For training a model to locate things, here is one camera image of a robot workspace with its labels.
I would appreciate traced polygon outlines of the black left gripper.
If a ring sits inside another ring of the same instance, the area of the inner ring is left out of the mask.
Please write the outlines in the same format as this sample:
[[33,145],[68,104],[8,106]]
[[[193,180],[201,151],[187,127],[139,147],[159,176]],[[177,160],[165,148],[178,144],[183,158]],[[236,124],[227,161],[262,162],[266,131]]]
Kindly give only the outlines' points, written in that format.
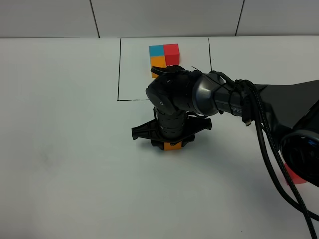
[[164,150],[164,143],[177,144],[182,147],[195,140],[195,135],[203,130],[211,130],[211,119],[192,112],[179,110],[172,115],[153,108],[154,119],[132,128],[132,138],[148,139],[153,147]]

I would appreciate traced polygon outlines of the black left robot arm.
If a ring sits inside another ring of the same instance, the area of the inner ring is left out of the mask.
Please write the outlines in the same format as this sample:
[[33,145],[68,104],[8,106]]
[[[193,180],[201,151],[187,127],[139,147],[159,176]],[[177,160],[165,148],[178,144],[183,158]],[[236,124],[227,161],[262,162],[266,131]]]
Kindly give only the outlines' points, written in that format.
[[133,139],[155,146],[193,141],[210,130],[210,116],[228,112],[249,125],[259,121],[287,166],[303,180],[319,184],[319,83],[260,85],[231,80],[211,71],[181,66],[152,67],[156,78],[146,88],[154,119],[132,128]]

